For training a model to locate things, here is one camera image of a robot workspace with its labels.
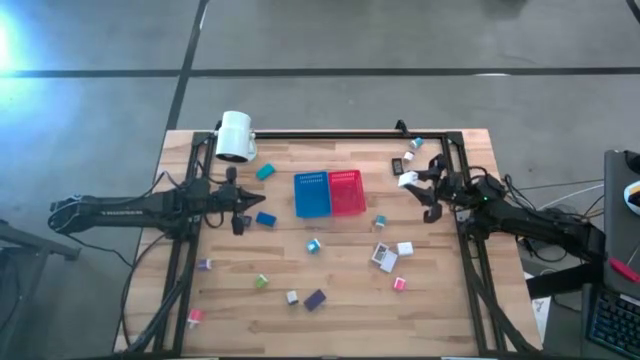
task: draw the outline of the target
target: wooden tabletop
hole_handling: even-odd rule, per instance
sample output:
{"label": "wooden tabletop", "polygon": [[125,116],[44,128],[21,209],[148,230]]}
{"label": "wooden tabletop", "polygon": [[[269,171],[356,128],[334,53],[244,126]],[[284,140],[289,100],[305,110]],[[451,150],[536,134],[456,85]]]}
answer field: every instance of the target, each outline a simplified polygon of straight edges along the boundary
{"label": "wooden tabletop", "polygon": [[[463,130],[470,165],[498,175],[489,133]],[[193,131],[167,133],[158,173],[167,170],[184,178]],[[258,156],[238,166],[238,184],[264,194],[252,207],[277,216],[274,229],[252,224],[244,236],[233,236],[229,222],[220,229],[202,227],[199,258],[213,259],[213,269],[196,272],[191,308],[204,320],[187,329],[184,355],[203,356],[418,356],[475,355],[464,273],[453,216],[424,224],[424,208],[408,191],[397,187],[390,159],[408,150],[407,140],[258,140]],[[426,169],[441,152],[437,141],[426,141],[407,169]],[[256,171],[266,163],[276,173],[265,181]],[[228,163],[214,160],[210,174],[223,179]],[[358,169],[366,196],[366,212],[357,216],[297,218],[293,176],[300,172]],[[171,188],[161,182],[157,190]],[[373,219],[387,224],[376,231]],[[218,215],[210,215],[217,223]],[[145,230],[140,249],[159,232]],[[310,255],[306,243],[317,238],[322,248]],[[382,242],[395,251],[398,242],[411,241],[414,254],[398,259],[391,274],[370,260]],[[513,237],[492,235],[487,242],[498,300],[506,314],[534,346],[540,339]],[[141,331],[156,312],[170,253],[162,240],[141,262],[133,277],[126,316],[130,331]],[[269,284],[255,288],[264,274]],[[407,281],[404,292],[392,284]],[[308,312],[302,301],[317,289],[327,300]],[[290,306],[286,293],[295,290],[301,303]],[[487,336],[491,337],[486,311]],[[167,344],[173,337],[170,318]],[[123,346],[118,336],[116,348]]]}

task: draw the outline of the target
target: concrete floor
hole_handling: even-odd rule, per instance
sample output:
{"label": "concrete floor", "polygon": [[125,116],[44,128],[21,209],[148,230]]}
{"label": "concrete floor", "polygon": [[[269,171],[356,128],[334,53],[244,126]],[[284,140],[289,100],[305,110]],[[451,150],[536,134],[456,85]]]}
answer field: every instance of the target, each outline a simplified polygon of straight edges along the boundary
{"label": "concrete floor", "polygon": [[[4,0],[0,71],[180,69],[197,7]],[[624,0],[211,0],[197,45],[194,69],[640,66],[640,25]],[[0,218],[68,243],[46,226],[49,202],[143,192],[177,83],[0,78]],[[400,118],[415,128],[486,127],[501,173],[526,187],[600,178],[604,150],[638,150],[639,88],[640,75],[198,78],[177,128],[211,128],[229,109],[251,114],[256,128],[390,128]],[[528,194],[541,205],[580,188]],[[585,210],[601,193],[567,204]],[[130,259],[138,236],[96,229],[80,238]],[[77,262],[52,257],[16,351],[110,353],[126,274],[91,249]],[[551,321],[546,348],[577,355],[578,320]]]}

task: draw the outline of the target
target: blue tray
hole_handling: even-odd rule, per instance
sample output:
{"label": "blue tray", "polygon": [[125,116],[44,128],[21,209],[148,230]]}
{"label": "blue tray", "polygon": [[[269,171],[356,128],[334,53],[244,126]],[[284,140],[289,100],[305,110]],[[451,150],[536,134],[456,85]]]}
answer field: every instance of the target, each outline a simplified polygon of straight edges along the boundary
{"label": "blue tray", "polygon": [[297,217],[314,218],[331,215],[329,175],[326,171],[294,175],[293,189]]}

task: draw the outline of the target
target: computer keyboard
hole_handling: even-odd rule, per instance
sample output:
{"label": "computer keyboard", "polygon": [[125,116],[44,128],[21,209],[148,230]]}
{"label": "computer keyboard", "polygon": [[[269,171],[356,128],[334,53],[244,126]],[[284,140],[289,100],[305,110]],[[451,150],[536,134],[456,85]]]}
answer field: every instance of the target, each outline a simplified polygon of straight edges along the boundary
{"label": "computer keyboard", "polygon": [[640,359],[640,306],[600,289],[587,338],[631,359]]}

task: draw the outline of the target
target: red basket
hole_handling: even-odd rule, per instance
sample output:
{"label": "red basket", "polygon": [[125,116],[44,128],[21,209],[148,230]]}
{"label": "red basket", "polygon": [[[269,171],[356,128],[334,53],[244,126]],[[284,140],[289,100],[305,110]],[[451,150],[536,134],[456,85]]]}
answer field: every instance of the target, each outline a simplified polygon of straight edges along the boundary
{"label": "red basket", "polygon": [[367,210],[360,170],[330,172],[329,190],[332,215],[356,215]]}

